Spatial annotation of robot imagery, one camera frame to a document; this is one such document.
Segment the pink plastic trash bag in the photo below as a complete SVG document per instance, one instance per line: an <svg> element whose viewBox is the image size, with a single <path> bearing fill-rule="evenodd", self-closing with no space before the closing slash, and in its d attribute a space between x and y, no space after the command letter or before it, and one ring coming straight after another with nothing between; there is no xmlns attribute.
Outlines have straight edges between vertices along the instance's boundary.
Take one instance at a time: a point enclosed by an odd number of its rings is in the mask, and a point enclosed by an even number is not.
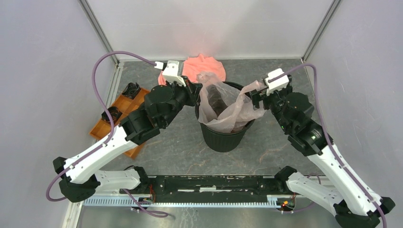
<svg viewBox="0 0 403 228"><path fill-rule="evenodd" d="M255 108L248 93L259 90L263 84L254 81L236 89L221 81L214 73L201 72L196 76L202 84L198 121L219 133L240 131L248 122L261 118L263 108Z"/></svg>

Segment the black trash bin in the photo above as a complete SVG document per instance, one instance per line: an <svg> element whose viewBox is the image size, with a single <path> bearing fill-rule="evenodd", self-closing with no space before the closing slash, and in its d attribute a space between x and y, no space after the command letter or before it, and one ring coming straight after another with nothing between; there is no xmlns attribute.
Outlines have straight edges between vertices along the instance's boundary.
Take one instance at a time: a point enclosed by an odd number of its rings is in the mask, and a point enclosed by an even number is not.
<svg viewBox="0 0 403 228"><path fill-rule="evenodd" d="M240 89L242 85L239 85L234 82L227 82L230 86ZM195 114L198 119L199 112L196 110L200 105L195 107ZM217 152L229 152L235 149L239 143L241 142L244 134L250 128L255 120L248 122L240 131L234 133L219 133L208 128L206 125L200 123L202 135L206 144L214 151Z"/></svg>

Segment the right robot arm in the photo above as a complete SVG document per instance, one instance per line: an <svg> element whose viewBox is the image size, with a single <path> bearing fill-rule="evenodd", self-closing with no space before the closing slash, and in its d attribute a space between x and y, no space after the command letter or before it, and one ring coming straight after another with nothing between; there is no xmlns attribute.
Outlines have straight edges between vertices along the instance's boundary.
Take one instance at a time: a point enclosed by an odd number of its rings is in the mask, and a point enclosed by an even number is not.
<svg viewBox="0 0 403 228"><path fill-rule="evenodd" d="M294 92L291 77L282 77L277 86L265 83L250 95L255 107L270 110L291 145L313 162L329 179L329 189L310 180L296 169L285 167L276 174L277 192L300 194L330 212L343 228L375 228L385 224L385 215L394 207L389 197L369 188L339 152L333 139L312 119L314 106L308 96Z"/></svg>

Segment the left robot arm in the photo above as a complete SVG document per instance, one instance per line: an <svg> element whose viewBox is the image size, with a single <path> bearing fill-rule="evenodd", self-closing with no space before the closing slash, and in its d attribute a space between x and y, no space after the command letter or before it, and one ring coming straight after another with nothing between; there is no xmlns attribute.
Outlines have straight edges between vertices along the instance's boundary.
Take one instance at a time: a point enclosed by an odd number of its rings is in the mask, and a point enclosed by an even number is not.
<svg viewBox="0 0 403 228"><path fill-rule="evenodd" d="M136 148L160 134L184 106L196 106L202 88L186 77L185 85L174 82L158 85L144 96L143 103L120 121L102 140L79 155L53 161L61 193L71 202L81 202L97 192L135 190L145 193L149 179L142 167L125 171L103 171L101 168L118 155Z"/></svg>

